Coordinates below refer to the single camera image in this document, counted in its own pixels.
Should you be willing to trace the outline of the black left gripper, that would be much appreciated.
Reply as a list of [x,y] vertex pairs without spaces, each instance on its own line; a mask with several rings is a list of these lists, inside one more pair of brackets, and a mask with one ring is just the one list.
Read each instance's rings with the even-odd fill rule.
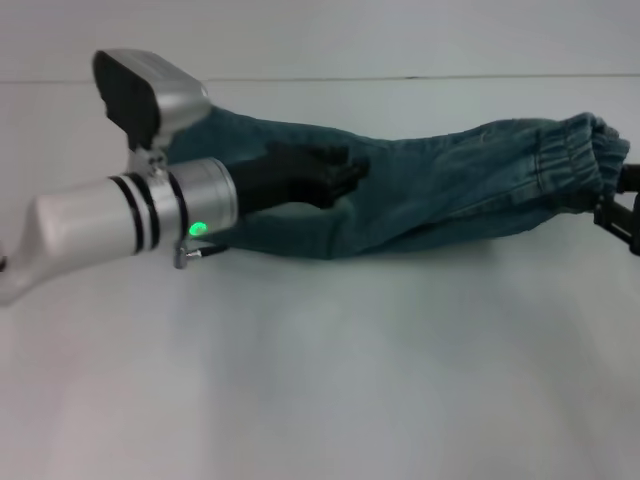
[[355,191],[369,170],[365,159],[349,163],[347,147],[317,145],[271,145],[265,154],[228,167],[240,210],[295,202],[329,209]]

